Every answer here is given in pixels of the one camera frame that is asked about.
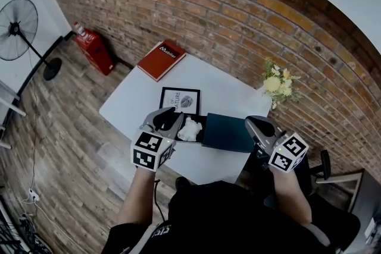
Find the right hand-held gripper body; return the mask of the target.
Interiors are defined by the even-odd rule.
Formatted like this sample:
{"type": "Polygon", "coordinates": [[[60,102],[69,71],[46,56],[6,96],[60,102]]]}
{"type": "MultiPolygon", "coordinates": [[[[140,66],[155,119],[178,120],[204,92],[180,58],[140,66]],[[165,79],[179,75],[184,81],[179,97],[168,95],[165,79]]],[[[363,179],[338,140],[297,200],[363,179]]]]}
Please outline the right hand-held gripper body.
{"type": "Polygon", "coordinates": [[[309,145],[299,134],[289,134],[277,123],[268,120],[269,124],[256,126],[257,140],[255,142],[261,151],[269,156],[269,165],[289,173],[302,161],[309,145]]]}

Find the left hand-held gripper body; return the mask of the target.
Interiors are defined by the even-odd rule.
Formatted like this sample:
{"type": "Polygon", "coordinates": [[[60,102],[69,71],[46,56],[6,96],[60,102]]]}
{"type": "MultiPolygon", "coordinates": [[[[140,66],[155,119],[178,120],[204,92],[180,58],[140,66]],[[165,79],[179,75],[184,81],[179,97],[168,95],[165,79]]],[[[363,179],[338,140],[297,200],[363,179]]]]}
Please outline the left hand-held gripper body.
{"type": "Polygon", "coordinates": [[[156,172],[170,159],[176,145],[176,137],[170,137],[170,129],[179,116],[175,107],[166,109],[162,126],[151,128],[142,124],[136,131],[130,147],[130,161],[133,165],[156,172]]]}

